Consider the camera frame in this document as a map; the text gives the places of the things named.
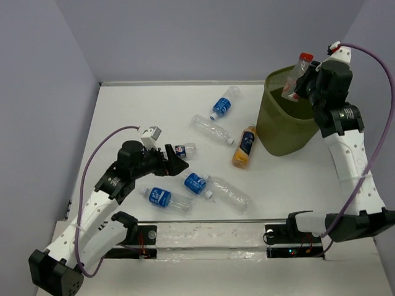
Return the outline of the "red cap clear bottle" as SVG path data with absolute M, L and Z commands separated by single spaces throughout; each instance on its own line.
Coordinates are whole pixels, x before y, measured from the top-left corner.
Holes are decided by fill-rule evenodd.
M 286 83 L 281 92 L 282 98 L 292 102 L 299 100 L 299 96 L 295 93 L 297 79 L 305 74 L 313 59 L 314 56 L 312 54 L 306 52 L 300 53 L 297 63 L 286 78 Z

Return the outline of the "clear crushed bottle white cap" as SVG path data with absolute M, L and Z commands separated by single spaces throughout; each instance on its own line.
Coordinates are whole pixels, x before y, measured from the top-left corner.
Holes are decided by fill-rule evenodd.
M 228 205 L 234 212 L 240 215 L 247 212 L 251 198 L 243 191 L 218 176 L 206 175 L 204 180 L 214 193 L 214 197 Z

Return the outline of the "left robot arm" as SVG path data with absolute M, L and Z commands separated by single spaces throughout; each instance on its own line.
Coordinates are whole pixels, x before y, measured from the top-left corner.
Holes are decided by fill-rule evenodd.
M 77 217 L 45 250 L 30 255 L 32 282 L 51 295 L 75 295 L 85 278 L 95 276 L 90 270 L 100 267 L 110 249 L 135 240 L 138 220 L 116 209 L 136 180 L 150 174 L 177 176 L 188 167 L 169 144 L 162 152 L 139 141 L 124 142 L 89 199 L 80 200 Z

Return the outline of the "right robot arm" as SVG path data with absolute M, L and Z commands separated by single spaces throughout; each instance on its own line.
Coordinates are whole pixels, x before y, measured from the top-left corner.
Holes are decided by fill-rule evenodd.
M 368 168 L 362 116 L 346 101 L 351 80 L 348 64 L 335 60 L 313 61 L 297 80 L 295 92 L 311 104 L 345 202 L 339 213 L 290 213 L 284 226 L 289 241 L 310 233 L 344 242 L 374 237 L 394 226 L 394 211 L 386 208 Z

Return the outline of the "green mesh waste bin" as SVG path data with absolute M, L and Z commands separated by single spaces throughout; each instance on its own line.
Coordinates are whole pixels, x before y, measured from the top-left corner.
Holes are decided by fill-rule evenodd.
M 307 99 L 297 102 L 281 96 L 292 66 L 268 75 L 256 123 L 257 136 L 274 156 L 284 156 L 303 148 L 318 132 Z

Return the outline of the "pepsi bottle black cap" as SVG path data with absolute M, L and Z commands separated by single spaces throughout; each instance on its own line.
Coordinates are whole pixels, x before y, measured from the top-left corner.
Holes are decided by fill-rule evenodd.
M 176 155 L 185 160 L 192 160 L 197 155 L 195 143 L 186 143 L 174 146 Z

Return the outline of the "blue label bottle middle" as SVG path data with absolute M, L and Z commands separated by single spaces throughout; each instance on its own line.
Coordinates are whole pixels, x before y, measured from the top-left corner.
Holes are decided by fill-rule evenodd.
M 196 173 L 186 173 L 183 184 L 195 195 L 203 196 L 205 199 L 211 199 L 213 196 L 213 192 L 207 187 L 207 181 Z

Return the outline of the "blue label bottle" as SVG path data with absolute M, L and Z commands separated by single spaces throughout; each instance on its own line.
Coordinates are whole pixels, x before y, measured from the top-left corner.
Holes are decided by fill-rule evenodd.
M 205 199 L 211 199 L 213 196 L 213 192 L 207 187 L 207 181 L 196 173 L 186 173 L 183 184 L 195 195 L 203 196 Z
M 168 212 L 189 214 L 193 207 L 193 202 L 189 197 L 175 194 L 159 187 L 144 187 L 139 193 L 157 208 Z
M 212 107 L 212 113 L 209 118 L 212 121 L 224 117 L 230 110 L 232 103 L 237 101 L 241 96 L 241 90 L 237 86 L 230 86 L 221 98 Z

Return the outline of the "blue label bottle near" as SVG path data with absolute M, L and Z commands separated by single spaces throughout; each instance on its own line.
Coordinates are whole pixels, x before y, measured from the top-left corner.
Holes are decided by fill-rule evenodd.
M 193 202 L 189 197 L 175 194 L 159 187 L 144 187 L 139 193 L 157 208 L 168 212 L 189 214 L 193 207 Z

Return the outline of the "clear unlabelled bottle far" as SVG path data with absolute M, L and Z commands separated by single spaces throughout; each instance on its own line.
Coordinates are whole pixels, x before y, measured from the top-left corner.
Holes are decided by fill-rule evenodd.
M 235 141 L 227 130 L 201 115 L 195 115 L 191 119 L 191 126 L 198 133 L 217 143 L 232 146 Z

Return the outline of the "orange juice bottle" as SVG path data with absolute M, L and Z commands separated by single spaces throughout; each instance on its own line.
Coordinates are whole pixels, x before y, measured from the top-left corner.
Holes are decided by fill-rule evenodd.
M 237 149 L 231 160 L 232 164 L 240 169 L 246 169 L 249 164 L 253 143 L 256 139 L 256 126 L 249 125 L 243 130 Z

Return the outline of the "blue label bottle far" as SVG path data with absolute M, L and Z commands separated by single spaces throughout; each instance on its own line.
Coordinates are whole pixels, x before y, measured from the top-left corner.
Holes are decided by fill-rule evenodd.
M 241 96 L 241 90 L 237 86 L 230 86 L 221 98 L 212 107 L 212 113 L 209 118 L 212 121 L 224 117 L 230 110 L 232 103 L 237 101 Z

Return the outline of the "white foam strip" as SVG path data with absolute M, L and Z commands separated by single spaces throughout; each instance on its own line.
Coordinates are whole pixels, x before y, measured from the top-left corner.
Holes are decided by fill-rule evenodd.
M 267 258 L 265 224 L 258 221 L 182 221 L 157 225 L 157 259 L 252 260 Z

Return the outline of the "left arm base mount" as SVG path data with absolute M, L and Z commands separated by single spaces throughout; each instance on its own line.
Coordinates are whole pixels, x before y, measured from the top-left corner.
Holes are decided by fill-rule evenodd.
M 126 238 L 116 245 L 108 258 L 116 259 L 155 259 L 157 257 L 157 226 L 138 225 L 128 230 Z

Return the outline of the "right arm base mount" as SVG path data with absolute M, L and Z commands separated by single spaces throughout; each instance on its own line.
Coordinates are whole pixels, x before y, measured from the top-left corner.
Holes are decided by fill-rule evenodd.
M 285 224 L 266 224 L 262 238 L 267 258 L 313 258 L 324 251 L 321 238 L 308 232 L 291 232 Z

